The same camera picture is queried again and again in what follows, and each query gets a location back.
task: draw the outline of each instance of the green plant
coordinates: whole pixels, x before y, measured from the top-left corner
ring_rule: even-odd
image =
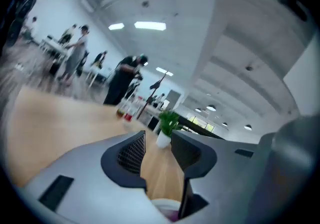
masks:
[[[172,111],[163,111],[160,113],[159,118],[161,120],[161,130],[164,135],[171,138],[173,130],[181,130],[181,125],[178,123],[179,115]]]

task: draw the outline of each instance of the metal pole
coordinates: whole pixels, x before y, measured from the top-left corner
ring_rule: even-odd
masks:
[[[165,78],[166,75],[167,75],[167,72],[166,72],[166,73],[164,74],[164,76],[161,78],[160,84],[161,84],[162,80]],[[154,89],[153,93],[150,95],[150,97],[149,97],[148,99],[152,98],[152,96],[155,94],[155,92],[156,92],[157,89],[158,89],[158,88]],[[143,108],[141,109],[139,115],[137,116],[137,118],[136,118],[137,120],[139,119],[139,117],[141,116],[142,112],[145,110],[145,108],[146,108],[147,105],[148,105],[148,100],[146,101],[145,105],[143,106]]]

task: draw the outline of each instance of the ceiling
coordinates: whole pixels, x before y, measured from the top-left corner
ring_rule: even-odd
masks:
[[[144,1],[149,7],[142,6]],[[146,69],[156,72],[161,67],[174,74],[166,79],[185,88],[186,107],[194,110],[214,104],[219,121],[213,122],[236,124],[296,110],[283,77],[315,27],[277,0],[89,2],[125,55],[145,54],[149,56]],[[216,25],[222,18],[224,24]],[[136,29],[136,21],[165,22],[167,28]],[[108,31],[115,23],[124,23],[124,29]],[[245,69],[248,65],[252,71]]]

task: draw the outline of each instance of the black cap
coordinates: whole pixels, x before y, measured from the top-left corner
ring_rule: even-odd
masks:
[[[140,55],[140,63],[144,65],[146,62],[148,62],[148,57],[144,56],[143,54]]]
[[[86,31],[89,31],[89,26],[88,25],[83,25],[81,27],[82,30],[86,30]]]

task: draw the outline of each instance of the wooden tabletop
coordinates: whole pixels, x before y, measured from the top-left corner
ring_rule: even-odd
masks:
[[[141,177],[146,180],[148,197],[181,201],[184,174],[171,148],[158,148],[155,133],[137,120],[118,119],[116,110],[22,87],[8,123],[7,164],[13,183],[23,187],[78,146],[145,130]]]

